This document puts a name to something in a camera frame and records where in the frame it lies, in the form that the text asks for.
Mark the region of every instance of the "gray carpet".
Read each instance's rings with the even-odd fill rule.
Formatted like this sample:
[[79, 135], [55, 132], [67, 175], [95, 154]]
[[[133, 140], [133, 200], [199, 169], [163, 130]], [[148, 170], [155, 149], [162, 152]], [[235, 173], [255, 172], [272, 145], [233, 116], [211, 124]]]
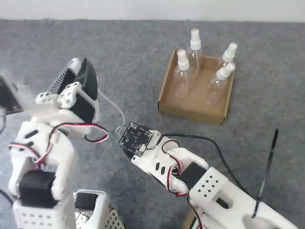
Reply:
[[[221, 127], [198, 124], [157, 111], [164, 73], [175, 48], [201, 31], [203, 52], [221, 55], [239, 45], [228, 117]], [[294, 23], [192, 21], [0, 21], [0, 69], [12, 74], [27, 103], [46, 91], [72, 57], [88, 57], [99, 87], [127, 117], [161, 132], [205, 135], [216, 140], [241, 183], [256, 195], [273, 133], [279, 128], [264, 201], [305, 228], [305, 25]], [[113, 129], [120, 114], [100, 99], [101, 124]], [[13, 141], [25, 114], [8, 117], [0, 137], [0, 187], [7, 190]], [[181, 145], [228, 175], [215, 148], [200, 140]], [[116, 141], [95, 145], [72, 141], [80, 156], [74, 189], [109, 193], [126, 228], [179, 228], [190, 210], [132, 165]], [[0, 198], [1, 228], [14, 229], [13, 214]]]

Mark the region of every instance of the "white wall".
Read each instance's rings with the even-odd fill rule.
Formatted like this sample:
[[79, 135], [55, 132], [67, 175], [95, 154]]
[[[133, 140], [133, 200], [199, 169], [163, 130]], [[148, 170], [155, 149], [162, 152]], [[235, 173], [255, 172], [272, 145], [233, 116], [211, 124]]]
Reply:
[[305, 0], [0, 0], [3, 19], [305, 21]]

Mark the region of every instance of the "black cable tie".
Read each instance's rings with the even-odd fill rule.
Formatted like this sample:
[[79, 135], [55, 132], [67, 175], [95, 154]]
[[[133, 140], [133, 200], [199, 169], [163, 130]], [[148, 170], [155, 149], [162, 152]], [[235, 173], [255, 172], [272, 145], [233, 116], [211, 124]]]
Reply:
[[269, 172], [270, 172], [270, 169], [271, 169], [271, 162], [272, 162], [272, 159], [273, 159], [273, 153], [275, 151], [275, 144], [276, 144], [276, 141], [277, 141], [277, 136], [278, 136], [278, 129], [276, 129], [275, 132], [274, 132], [274, 136], [273, 136], [273, 140], [272, 140], [272, 144], [271, 144], [271, 149], [270, 149], [270, 153], [269, 153], [269, 157], [268, 157], [268, 161], [267, 161], [267, 166], [266, 166], [266, 170], [265, 170], [265, 174], [264, 174], [264, 179], [262, 181], [259, 193], [258, 193], [257, 198], [256, 198], [256, 204], [255, 204], [254, 212], [253, 212], [253, 215], [252, 215], [253, 219], [256, 217], [259, 204], [262, 200], [262, 195], [263, 195], [263, 190], [264, 190], [264, 187], [265, 187], [265, 183], [266, 183], [267, 178], [269, 176]]

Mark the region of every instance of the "white cable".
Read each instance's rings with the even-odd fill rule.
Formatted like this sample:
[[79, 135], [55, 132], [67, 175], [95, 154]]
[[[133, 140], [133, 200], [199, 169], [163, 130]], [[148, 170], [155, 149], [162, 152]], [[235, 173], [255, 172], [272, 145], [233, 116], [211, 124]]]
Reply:
[[122, 118], [123, 118], [123, 125], [126, 124], [126, 121], [125, 121], [125, 115], [123, 113], [123, 111], [118, 107], [117, 104], [115, 104], [110, 98], [108, 98], [103, 92], [100, 91], [100, 89], [98, 88], [98, 93], [105, 99], [107, 100], [109, 103], [111, 103], [112, 106], [114, 106], [122, 115]]

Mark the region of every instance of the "circuit board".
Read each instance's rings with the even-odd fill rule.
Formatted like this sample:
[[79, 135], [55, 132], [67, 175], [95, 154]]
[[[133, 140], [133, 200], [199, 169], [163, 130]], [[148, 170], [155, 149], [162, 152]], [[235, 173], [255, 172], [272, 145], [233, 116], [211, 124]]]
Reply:
[[153, 134], [148, 130], [145, 130], [141, 126], [131, 122], [125, 130], [118, 145], [124, 150], [142, 156], [143, 146], [147, 146], [152, 138]]

